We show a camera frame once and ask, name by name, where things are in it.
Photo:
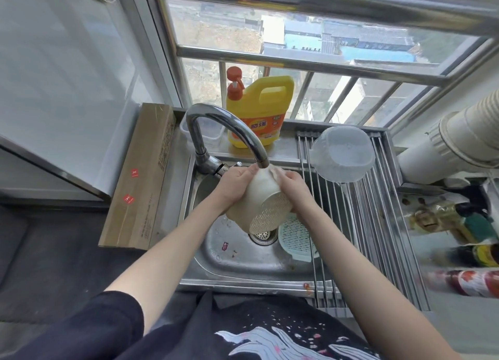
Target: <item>faucet spout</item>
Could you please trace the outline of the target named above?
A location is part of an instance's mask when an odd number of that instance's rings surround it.
[[[206,150],[201,129],[199,128],[198,118],[206,117],[222,124],[231,130],[246,146],[252,151],[254,160],[260,168],[267,168],[269,165],[267,151],[253,131],[235,115],[222,109],[219,106],[206,103],[197,103],[192,105],[186,112],[186,122],[189,133],[192,137],[192,143],[196,149],[196,165],[200,172],[222,176],[227,171],[227,166],[209,155]]]

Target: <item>hand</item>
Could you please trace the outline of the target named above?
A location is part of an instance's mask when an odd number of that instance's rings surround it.
[[[276,181],[278,182],[281,191],[283,191],[293,205],[293,210],[296,214],[303,215],[307,208],[318,207],[310,194],[308,186],[299,173],[284,171],[279,167],[275,167],[274,170],[278,175]]]
[[[210,197],[221,208],[221,213],[229,209],[244,195],[246,188],[259,168],[256,163],[249,167],[231,167],[220,179]]]

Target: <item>forearm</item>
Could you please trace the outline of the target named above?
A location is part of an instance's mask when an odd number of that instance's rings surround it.
[[[145,333],[163,312],[206,232],[222,211],[217,201],[206,198],[106,289],[130,294],[139,302]]]
[[[309,207],[301,216],[359,326],[386,358],[460,358],[325,212]]]

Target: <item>yellow bottle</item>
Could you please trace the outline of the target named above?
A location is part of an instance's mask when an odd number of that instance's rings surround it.
[[[284,115],[293,97],[294,81],[290,76],[259,78],[246,89],[241,82],[242,71],[227,69],[227,110],[240,118],[258,136],[264,146],[279,138]],[[246,145],[230,130],[228,140],[237,148]]]

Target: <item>drain strainer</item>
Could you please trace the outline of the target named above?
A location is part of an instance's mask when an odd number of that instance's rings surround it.
[[[259,234],[248,234],[250,239],[260,246],[269,246],[278,239],[278,229],[264,231]]]

